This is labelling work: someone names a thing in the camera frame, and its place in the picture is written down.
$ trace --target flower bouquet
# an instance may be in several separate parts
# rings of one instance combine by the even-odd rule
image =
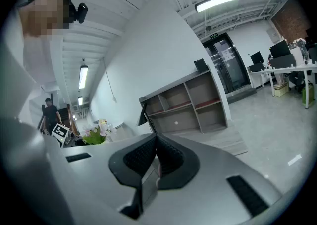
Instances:
[[[83,136],[83,140],[89,145],[101,144],[106,140],[107,135],[117,132],[112,125],[107,125],[105,119],[100,119],[99,123],[93,126],[88,125],[84,127],[84,130],[85,135]]]

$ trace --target exit sign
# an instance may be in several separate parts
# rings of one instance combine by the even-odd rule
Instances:
[[[215,37],[217,37],[217,36],[219,36],[218,33],[214,33],[214,34],[212,34],[212,35],[210,36],[210,38],[212,39],[212,38],[215,38]]]

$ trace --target hanging linear light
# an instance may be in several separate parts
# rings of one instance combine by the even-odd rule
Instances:
[[[78,97],[78,105],[82,105],[83,104],[83,97],[80,96]]]
[[[88,73],[88,66],[82,65],[80,67],[80,74],[79,74],[79,89],[85,88],[87,73]]]
[[[196,4],[195,10],[196,12],[200,13],[208,8],[211,8],[213,6],[220,5],[226,2],[230,2],[230,1],[234,1],[234,0],[206,0]]]

